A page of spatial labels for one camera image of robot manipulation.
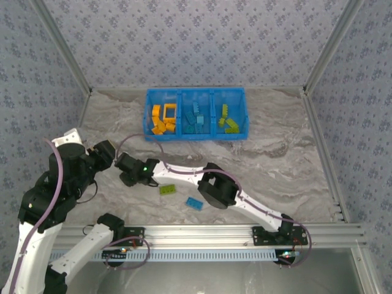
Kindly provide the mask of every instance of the blue plastic tray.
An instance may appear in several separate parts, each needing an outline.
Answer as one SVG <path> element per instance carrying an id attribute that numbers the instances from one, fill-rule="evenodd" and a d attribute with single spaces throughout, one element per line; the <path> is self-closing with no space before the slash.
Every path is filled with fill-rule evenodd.
<path id="1" fill-rule="evenodd" d="M 200 134 L 187 134 L 189 121 L 187 112 L 194 113 L 194 102 L 198 103 L 199 114 L 204 116 L 204 124 Z M 154 105 L 160 105 L 162 120 L 164 104 L 176 103 L 176 130 L 166 131 L 163 135 L 154 135 L 151 113 Z M 228 118 L 233 119 L 239 126 L 238 134 L 226 134 L 218 126 L 222 117 L 222 106 L 228 105 Z M 143 130 L 159 141 L 173 140 L 245 140 L 249 133 L 249 117 L 247 114 L 244 88 L 183 88 L 183 89 L 149 89 L 146 94 Z"/>

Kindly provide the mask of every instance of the metal rail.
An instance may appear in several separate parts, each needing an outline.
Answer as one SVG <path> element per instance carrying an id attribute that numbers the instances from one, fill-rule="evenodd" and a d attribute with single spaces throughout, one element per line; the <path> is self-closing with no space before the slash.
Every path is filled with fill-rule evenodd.
<path id="1" fill-rule="evenodd" d="M 144 225 L 145 238 L 153 249 L 255 249 L 252 225 Z M 360 224 L 305 224 L 314 248 L 364 247 L 366 239 Z M 65 225 L 53 249 L 70 249 L 83 237 L 82 225 Z M 263 246 L 263 249 L 287 246 Z"/>

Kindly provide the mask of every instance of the lime green lego brick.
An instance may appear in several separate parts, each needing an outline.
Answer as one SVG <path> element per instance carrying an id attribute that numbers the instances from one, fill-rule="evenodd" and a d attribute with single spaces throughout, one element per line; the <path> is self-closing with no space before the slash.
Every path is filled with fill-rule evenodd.
<path id="1" fill-rule="evenodd" d="M 220 118 L 219 119 L 218 126 L 219 127 L 224 127 L 225 126 L 225 119 L 224 118 Z"/>
<path id="2" fill-rule="evenodd" d="M 236 127 L 228 127 L 227 129 L 225 129 L 225 133 L 226 134 L 238 134 L 239 129 Z"/>
<path id="3" fill-rule="evenodd" d="M 222 106 L 222 117 L 226 118 L 227 115 L 228 115 L 228 106 L 227 106 L 227 104 L 223 104 L 223 106 Z"/>
<path id="4" fill-rule="evenodd" d="M 162 186 L 159 187 L 159 193 L 161 195 L 167 195 L 167 194 L 172 194 L 176 192 L 176 186 L 175 185 L 167 185 L 167 186 Z"/>
<path id="5" fill-rule="evenodd" d="M 226 119 L 226 123 L 232 128 L 232 129 L 239 129 L 237 123 L 232 120 L 231 118 Z"/>

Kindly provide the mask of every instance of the blue patterned wall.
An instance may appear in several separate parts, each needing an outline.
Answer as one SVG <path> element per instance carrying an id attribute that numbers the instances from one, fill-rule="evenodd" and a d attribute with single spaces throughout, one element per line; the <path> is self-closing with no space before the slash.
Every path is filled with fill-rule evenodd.
<path id="1" fill-rule="evenodd" d="M 0 1 L 0 285 L 16 250 L 23 192 L 48 168 L 53 138 L 75 127 L 83 94 L 28 0 Z"/>
<path id="2" fill-rule="evenodd" d="M 347 0 L 45 0 L 90 86 L 303 85 Z"/>
<path id="3" fill-rule="evenodd" d="M 352 221 L 392 293 L 392 2 L 366 0 L 314 93 Z"/>

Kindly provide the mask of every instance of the gray marble tabletop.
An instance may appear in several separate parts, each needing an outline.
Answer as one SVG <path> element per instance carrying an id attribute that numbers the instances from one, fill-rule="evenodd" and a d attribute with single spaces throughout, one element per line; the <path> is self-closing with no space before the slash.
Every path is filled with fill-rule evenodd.
<path id="1" fill-rule="evenodd" d="M 244 190 L 272 209 L 303 222 L 331 222 L 334 203 L 304 111 L 296 95 L 272 89 L 247 89 L 251 121 L 245 141 L 167 142 L 167 161 L 201 166 L 214 162 L 233 173 Z M 129 134 L 141 133 L 145 91 L 93 92 L 81 134 L 85 145 L 110 139 L 118 144 Z M 133 157 L 161 158 L 159 148 L 143 138 L 131 138 L 123 148 Z M 196 189 L 177 186 L 177 193 L 160 196 L 158 188 L 126 187 L 112 167 L 97 174 L 98 194 L 69 213 L 68 224 L 93 224 L 106 213 L 127 224 L 248 224 L 247 217 L 209 206 Z M 88 187 L 88 199 L 94 187 Z M 185 205 L 191 196 L 204 202 L 203 210 Z"/>

